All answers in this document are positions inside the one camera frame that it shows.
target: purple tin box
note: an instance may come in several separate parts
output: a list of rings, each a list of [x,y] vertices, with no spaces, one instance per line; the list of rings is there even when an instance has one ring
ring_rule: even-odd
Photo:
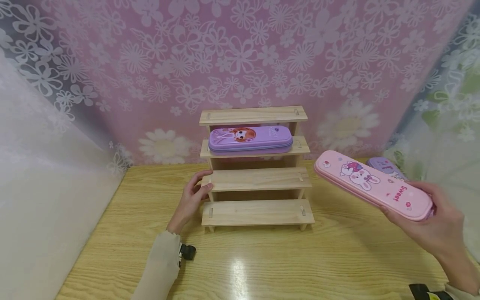
[[[367,166],[377,169],[385,174],[388,174],[396,179],[408,180],[402,172],[385,157],[372,157],[367,160]]]
[[[210,132],[208,147],[215,155],[255,155],[288,152],[293,144],[285,126],[217,128]]]

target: wooden tabletop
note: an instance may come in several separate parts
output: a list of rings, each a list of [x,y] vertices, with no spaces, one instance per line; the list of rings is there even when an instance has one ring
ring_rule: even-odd
[[[184,228],[197,248],[171,299],[413,299],[408,284],[432,290],[446,281],[428,253],[376,208],[319,179],[307,167],[316,223],[298,226],[201,227],[201,210]],[[207,165],[138,166],[123,182],[56,299],[130,299],[150,247],[177,206],[184,184]]]

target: pink floral curtain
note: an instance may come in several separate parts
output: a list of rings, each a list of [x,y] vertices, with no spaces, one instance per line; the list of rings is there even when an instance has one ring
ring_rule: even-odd
[[[199,162],[203,109],[303,105],[316,157],[381,152],[472,1],[0,0],[0,46],[135,164]]]

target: hand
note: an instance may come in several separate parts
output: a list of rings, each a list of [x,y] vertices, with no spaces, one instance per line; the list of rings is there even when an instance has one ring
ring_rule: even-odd
[[[196,172],[187,185],[185,185],[179,205],[167,225],[167,231],[180,234],[183,226],[190,221],[193,214],[197,211],[201,201],[208,198],[208,192],[213,188],[213,184],[209,183],[201,187],[198,182],[202,180],[203,176],[210,174],[212,174],[212,170]]]
[[[408,182],[432,196],[436,206],[434,216],[420,222],[408,220],[386,207],[380,207],[385,216],[399,226],[427,252],[435,257],[452,256],[465,252],[463,242],[463,214],[448,201],[446,194],[427,182]]]
[[[432,196],[436,206],[435,215],[427,220],[415,222],[386,207],[380,207],[381,211],[438,260],[451,286],[471,295],[478,295],[480,273],[465,251],[462,212],[448,201],[448,197],[438,186],[426,182],[409,184]]]

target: tiered wooden shelf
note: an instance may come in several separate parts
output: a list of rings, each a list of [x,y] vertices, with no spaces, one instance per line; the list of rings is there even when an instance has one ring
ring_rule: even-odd
[[[202,186],[213,183],[210,202],[204,204],[202,226],[214,232],[219,226],[300,225],[304,230],[315,223],[305,190],[312,187],[307,169],[298,167],[304,154],[310,153],[303,136],[295,136],[297,124],[306,121],[302,106],[275,108],[242,108],[206,110],[200,116],[200,125],[208,134],[215,127],[288,123],[293,135],[289,152],[265,155],[214,155],[208,148],[208,139],[202,143],[200,157],[206,158],[212,175],[205,176]],[[243,163],[225,161],[226,158],[280,156],[281,161]],[[273,198],[281,192],[286,198]]]

